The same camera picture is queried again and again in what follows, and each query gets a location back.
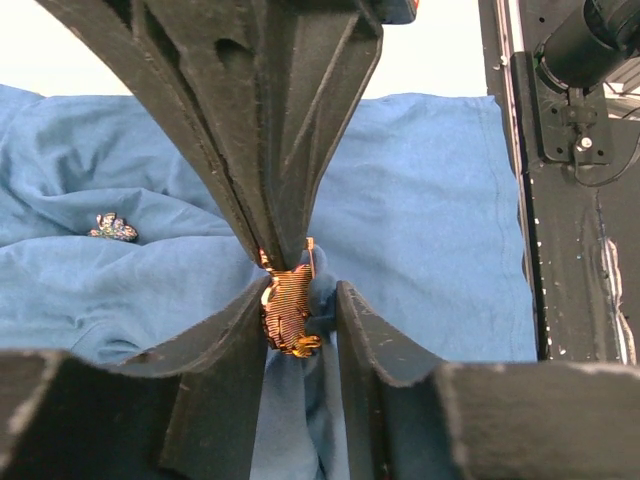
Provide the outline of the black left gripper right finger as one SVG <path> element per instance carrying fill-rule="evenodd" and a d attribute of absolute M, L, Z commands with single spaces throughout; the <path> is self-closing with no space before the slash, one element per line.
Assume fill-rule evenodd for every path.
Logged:
<path fill-rule="evenodd" d="M 615 363 L 455 363 L 336 290 L 354 479 L 635 479 L 639 371 Z"/>

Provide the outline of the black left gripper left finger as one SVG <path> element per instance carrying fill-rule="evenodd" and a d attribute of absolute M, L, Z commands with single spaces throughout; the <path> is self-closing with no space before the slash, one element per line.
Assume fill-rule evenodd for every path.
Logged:
<path fill-rule="evenodd" d="M 5 479 L 246 479 L 267 347 L 266 279 L 117 365 L 62 350 L 1 354 Z"/>

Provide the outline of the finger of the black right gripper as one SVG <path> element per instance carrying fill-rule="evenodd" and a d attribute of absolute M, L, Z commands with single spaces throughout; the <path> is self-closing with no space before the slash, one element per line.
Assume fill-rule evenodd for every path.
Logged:
<path fill-rule="evenodd" d="M 263 59 L 260 247 L 273 267 L 300 259 L 320 180 L 381 53 L 369 1 L 269 1 Z"/>
<path fill-rule="evenodd" d="M 243 1 L 44 1 L 193 166 L 241 244 L 280 265 L 262 67 Z"/>

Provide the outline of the red maple leaf brooch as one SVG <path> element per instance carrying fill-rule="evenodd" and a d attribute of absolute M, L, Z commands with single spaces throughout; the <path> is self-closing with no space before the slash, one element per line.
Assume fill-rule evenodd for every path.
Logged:
<path fill-rule="evenodd" d="M 307 237 L 308 262 L 289 271 L 275 270 L 266 253 L 260 251 L 261 266 L 270 276 L 260 299 L 264 334 L 271 349 L 296 358 L 309 358 L 322 346 L 318 335 L 306 332 L 311 316 L 309 289 L 316 275 L 314 246 L 314 239 Z"/>

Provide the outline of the blue t-shirt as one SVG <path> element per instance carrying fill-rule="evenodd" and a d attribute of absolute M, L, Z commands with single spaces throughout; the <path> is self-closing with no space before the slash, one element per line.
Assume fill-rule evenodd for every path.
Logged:
<path fill-rule="evenodd" d="M 518 187 L 490 97 L 362 101 L 321 182 L 312 308 L 340 280 L 449 361 L 536 357 Z M 89 237 L 115 212 L 134 242 Z M 226 307 L 262 271 L 129 96 L 1 90 L 1 344 L 117 363 Z"/>

